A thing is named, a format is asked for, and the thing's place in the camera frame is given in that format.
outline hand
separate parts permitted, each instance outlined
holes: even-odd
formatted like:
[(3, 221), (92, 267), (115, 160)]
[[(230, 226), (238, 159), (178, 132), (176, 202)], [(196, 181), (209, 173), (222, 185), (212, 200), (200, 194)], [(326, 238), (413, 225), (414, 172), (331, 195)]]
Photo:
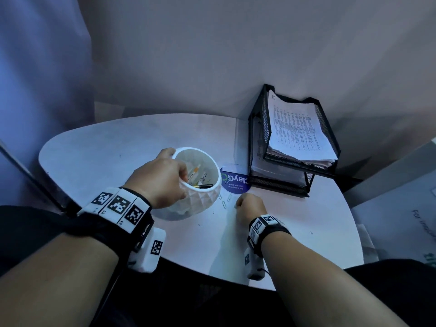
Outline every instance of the hand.
[(248, 228), (250, 222), (266, 212), (262, 198), (259, 196), (243, 193), (236, 201), (236, 219)]
[(179, 186), (179, 177), (188, 181), (186, 164), (172, 159), (176, 149), (162, 149), (156, 159), (136, 169), (123, 187), (143, 195), (153, 209), (161, 209), (173, 205), (186, 197)]

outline cable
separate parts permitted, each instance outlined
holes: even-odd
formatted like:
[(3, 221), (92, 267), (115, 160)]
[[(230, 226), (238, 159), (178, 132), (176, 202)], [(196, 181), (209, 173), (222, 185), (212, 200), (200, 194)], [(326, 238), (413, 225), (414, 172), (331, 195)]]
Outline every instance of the cable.
[(268, 272), (266, 269), (257, 269), (258, 271), (265, 271), (266, 274), (268, 274), (270, 276), (270, 272)]
[(6, 148), (0, 140), (0, 152), (9, 160), (36, 188), (38, 188), (60, 211), (65, 208), (53, 197), (53, 195), (35, 178), (35, 176)]

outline wristband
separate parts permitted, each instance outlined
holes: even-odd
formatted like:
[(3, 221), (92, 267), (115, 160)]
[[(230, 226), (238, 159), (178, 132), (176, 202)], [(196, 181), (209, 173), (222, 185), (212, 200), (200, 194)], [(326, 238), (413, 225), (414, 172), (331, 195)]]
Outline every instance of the wristband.
[(285, 232), (291, 235), (286, 227), (280, 224), (280, 222), (269, 214), (264, 214), (250, 222), (248, 226), (248, 246), (259, 257), (263, 258), (261, 245), (263, 239), (273, 232)]
[(111, 248), (120, 258), (138, 252), (154, 223), (151, 205), (128, 188), (108, 187), (77, 213), (66, 232), (91, 236)]

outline wire mesh desk organizer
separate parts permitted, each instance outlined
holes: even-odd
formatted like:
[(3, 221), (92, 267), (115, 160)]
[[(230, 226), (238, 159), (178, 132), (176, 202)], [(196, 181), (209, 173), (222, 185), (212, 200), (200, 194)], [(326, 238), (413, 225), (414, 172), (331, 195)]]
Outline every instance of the wire mesh desk organizer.
[(341, 150), (319, 100), (278, 95), (265, 84), (248, 120), (252, 186), (308, 197), (316, 174), (334, 177)]

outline paper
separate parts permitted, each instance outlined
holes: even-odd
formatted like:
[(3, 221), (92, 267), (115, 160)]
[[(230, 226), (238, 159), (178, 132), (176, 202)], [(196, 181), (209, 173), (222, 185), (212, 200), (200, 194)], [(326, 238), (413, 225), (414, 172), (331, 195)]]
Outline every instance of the paper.
[(293, 183), (298, 186), (306, 186), (306, 177), (303, 171), (295, 170), (287, 166), (276, 165), (263, 159), (262, 121), (260, 118), (253, 119), (253, 161), (251, 164), (252, 175), (264, 178)]
[(268, 94), (271, 123), (270, 150), (300, 161), (326, 161), (337, 156), (321, 125), (314, 104), (287, 103), (273, 91)]

